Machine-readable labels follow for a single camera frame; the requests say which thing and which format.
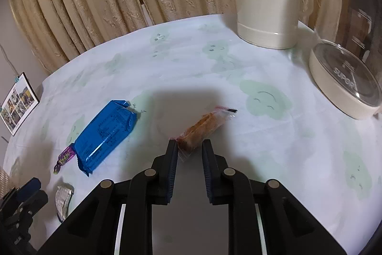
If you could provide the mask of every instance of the supor logo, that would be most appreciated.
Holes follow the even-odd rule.
[[[353,81],[350,81],[349,78],[347,78],[345,76],[345,74],[343,74],[338,68],[334,68],[334,72],[337,74],[337,76],[340,78],[340,79],[343,79],[345,81],[345,84],[347,84],[349,87],[351,87],[352,89],[354,89],[354,82]]]

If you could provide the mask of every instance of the white wall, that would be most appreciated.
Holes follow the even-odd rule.
[[[39,64],[39,60],[33,55],[29,42],[19,31],[13,19],[8,0],[0,0],[0,44],[18,73],[25,72],[32,88],[36,90],[47,77],[47,74]],[[1,103],[3,103],[14,83],[14,73],[0,52]],[[7,140],[11,136],[2,120],[0,120],[0,136],[5,137]],[[0,165],[3,164],[6,148],[6,142],[0,138]]]

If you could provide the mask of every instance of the green cartoon cloud pattern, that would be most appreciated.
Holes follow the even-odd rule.
[[[365,163],[354,152],[343,152],[343,160],[345,161],[345,177],[346,183],[354,189],[358,199],[364,199],[369,196],[372,186],[371,176]]]
[[[228,82],[238,84],[244,75],[240,60],[233,55],[228,54],[229,43],[226,40],[217,40],[209,42],[203,48],[209,59],[215,60],[211,71],[225,77]]]
[[[292,107],[291,101],[274,86],[253,80],[243,80],[240,89],[248,95],[247,110],[254,116],[267,115],[280,120]]]
[[[82,115],[80,118],[76,120],[76,122],[73,124],[72,128],[70,129],[70,133],[68,134],[68,137],[66,139],[66,145],[69,146],[71,143],[74,143],[74,141],[79,137],[81,132],[85,129],[85,115]]]
[[[165,27],[159,28],[150,38],[150,43],[154,46],[152,57],[156,59],[163,59],[169,52],[168,38],[169,31]]]
[[[137,174],[151,166],[153,159],[162,152],[151,137],[151,126],[154,117],[155,102],[152,94],[143,91],[131,100],[131,108],[138,113],[134,131],[127,137],[128,162],[126,171]]]
[[[117,53],[111,61],[105,63],[104,67],[108,75],[118,74],[121,68],[125,66],[125,62],[125,58]]]

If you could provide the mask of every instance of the plastic wrapper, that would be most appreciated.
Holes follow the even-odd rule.
[[[182,161],[186,161],[190,154],[196,148],[201,146],[203,140],[208,138],[227,120],[234,117],[235,112],[237,112],[236,109],[216,106],[212,112],[203,115],[196,124],[176,137],[175,139],[178,142],[179,158]]]
[[[77,155],[78,167],[89,176],[133,130],[137,115],[128,107],[126,101],[110,101],[75,142],[60,154],[54,174],[58,174],[61,166]]]
[[[56,208],[58,220],[62,223],[69,214],[69,203],[71,197],[74,194],[74,190],[66,186],[58,186],[56,191]]]

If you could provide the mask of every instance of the wrapped snack bar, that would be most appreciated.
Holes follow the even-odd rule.
[[[58,157],[54,174],[77,155],[78,167],[87,176],[100,165],[133,130],[137,115],[126,101],[110,101],[87,125],[74,143]]]
[[[216,106],[212,112],[203,115],[196,124],[179,135],[176,141],[178,142],[180,159],[185,161],[202,144],[204,139],[208,138],[227,120],[234,117],[235,112],[237,112],[236,109]]]

